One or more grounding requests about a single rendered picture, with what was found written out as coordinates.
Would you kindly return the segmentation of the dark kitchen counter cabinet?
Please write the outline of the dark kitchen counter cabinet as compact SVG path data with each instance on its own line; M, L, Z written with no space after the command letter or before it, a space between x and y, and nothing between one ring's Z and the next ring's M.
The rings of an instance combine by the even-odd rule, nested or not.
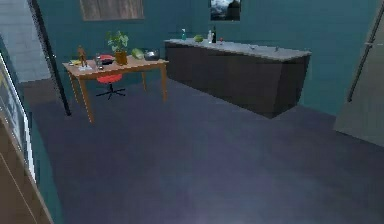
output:
M170 79L268 118L297 105L311 57L309 51L227 41L164 44Z

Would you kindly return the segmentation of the brown framed wall picture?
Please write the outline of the brown framed wall picture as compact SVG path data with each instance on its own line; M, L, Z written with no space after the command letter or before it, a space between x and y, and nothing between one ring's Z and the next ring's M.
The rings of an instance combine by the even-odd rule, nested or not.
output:
M79 0L85 21L144 19L143 0Z

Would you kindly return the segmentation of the red swivel chair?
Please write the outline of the red swivel chair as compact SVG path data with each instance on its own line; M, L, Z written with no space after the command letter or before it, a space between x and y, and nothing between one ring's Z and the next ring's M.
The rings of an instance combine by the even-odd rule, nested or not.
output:
M106 55L106 54L102 54L101 55L101 60L102 59L106 59L106 58L113 58L113 57L111 55ZM124 88L122 88L122 89L115 89L113 87L113 84L115 82L120 81L121 79L122 79L122 75L121 74L114 74L114 75L109 75L109 76L98 77L97 81L99 83L101 83L101 84L106 84L108 86L108 91L104 92L103 94L107 95L108 98L111 98L111 96L113 94L123 96Z

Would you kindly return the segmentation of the grey metal bowl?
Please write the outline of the grey metal bowl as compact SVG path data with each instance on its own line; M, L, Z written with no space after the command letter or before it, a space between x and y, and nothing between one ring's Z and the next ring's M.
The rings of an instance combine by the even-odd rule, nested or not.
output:
M146 49L144 51L144 59L146 61L158 61L160 59L160 53L156 49Z

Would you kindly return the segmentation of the grey fridge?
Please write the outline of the grey fridge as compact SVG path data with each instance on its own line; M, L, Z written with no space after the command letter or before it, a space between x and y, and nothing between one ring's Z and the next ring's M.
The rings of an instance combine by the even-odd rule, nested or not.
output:
M353 100L344 101L334 130L384 147L384 17Z

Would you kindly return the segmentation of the brown room door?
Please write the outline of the brown room door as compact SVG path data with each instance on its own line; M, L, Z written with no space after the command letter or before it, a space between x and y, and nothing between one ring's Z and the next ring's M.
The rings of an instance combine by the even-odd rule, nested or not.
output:
M0 112L0 224L54 224L3 112Z

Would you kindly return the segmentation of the potted green house plant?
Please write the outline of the potted green house plant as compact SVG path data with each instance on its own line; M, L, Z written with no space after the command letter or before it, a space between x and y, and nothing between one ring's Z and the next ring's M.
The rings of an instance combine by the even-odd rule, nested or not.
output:
M109 31L106 34L107 44L111 47L118 65L127 65L128 36L121 31Z

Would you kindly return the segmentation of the dark landscape wall picture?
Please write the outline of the dark landscape wall picture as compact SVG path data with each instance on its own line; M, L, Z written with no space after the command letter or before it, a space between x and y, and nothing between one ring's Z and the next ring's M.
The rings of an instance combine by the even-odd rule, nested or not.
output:
M239 21L241 0L210 0L212 21Z

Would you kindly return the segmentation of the orange wooden table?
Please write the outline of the orange wooden table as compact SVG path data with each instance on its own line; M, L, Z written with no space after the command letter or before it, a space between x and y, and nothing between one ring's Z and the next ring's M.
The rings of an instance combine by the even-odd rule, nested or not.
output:
M86 109L88 120L90 123L94 122L94 116L91 109L91 104L88 97L86 88L86 80L96 80L98 77L104 77L115 74L128 74L132 72L143 72L148 70L158 69L161 74L161 91L164 101L167 100L167 64L168 61L159 59L157 61L138 60L133 56L127 57L127 65L118 65L116 62L106 65L103 69L98 69L94 60L88 60L89 69L81 70L78 66L71 66L69 63L63 63L63 66L68 73L72 90L76 101L79 101L79 96Z

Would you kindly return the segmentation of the brown figurine statue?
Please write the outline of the brown figurine statue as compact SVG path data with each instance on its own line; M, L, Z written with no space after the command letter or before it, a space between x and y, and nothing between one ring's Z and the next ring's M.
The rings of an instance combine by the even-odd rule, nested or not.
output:
M81 67L84 69L88 69L88 70L92 69L87 63L86 52L85 52L84 48L81 45L79 45L77 48L77 51L78 51L79 61L81 63Z

